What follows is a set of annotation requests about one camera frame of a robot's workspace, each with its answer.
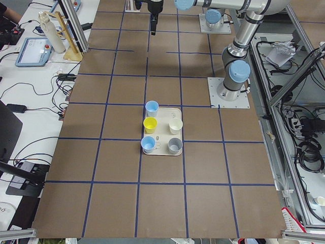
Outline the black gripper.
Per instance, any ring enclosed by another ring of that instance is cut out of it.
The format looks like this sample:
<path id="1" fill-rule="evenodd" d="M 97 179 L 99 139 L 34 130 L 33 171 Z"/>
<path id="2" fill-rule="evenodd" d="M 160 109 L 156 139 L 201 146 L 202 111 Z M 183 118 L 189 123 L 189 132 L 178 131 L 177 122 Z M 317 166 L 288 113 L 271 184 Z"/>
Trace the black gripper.
<path id="1" fill-rule="evenodd" d="M 163 0 L 148 0 L 148 11 L 150 15 L 150 33 L 156 35 L 156 27 L 158 23 L 158 15 L 163 11 Z"/>

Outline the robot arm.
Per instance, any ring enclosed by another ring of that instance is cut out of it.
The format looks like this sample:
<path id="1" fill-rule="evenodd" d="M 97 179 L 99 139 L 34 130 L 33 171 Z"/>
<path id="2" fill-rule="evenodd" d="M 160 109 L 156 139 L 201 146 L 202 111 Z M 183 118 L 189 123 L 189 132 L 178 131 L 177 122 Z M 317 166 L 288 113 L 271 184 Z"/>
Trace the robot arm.
<path id="1" fill-rule="evenodd" d="M 233 42 L 222 53 L 226 76 L 217 88 L 221 99 L 232 102 L 238 98 L 242 85 L 250 75 L 250 66 L 244 59 L 258 26 L 263 22 L 264 16 L 282 11 L 289 3 L 290 1 L 174 1 L 175 7 L 181 11 L 193 6 L 246 11 Z"/>

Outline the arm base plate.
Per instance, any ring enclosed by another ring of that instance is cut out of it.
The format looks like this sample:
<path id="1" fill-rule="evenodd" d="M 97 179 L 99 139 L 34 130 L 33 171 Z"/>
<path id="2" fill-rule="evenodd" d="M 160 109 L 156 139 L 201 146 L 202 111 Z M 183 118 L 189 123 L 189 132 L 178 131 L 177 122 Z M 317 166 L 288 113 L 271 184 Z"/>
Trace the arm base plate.
<path id="1" fill-rule="evenodd" d="M 246 87 L 230 91 L 224 87 L 223 77 L 208 77 L 208 89 L 212 108 L 249 109 Z"/>
<path id="2" fill-rule="evenodd" d="M 230 21 L 225 14 L 225 9 L 207 9 L 205 13 L 199 14 L 200 30 L 204 34 L 230 35 Z"/>

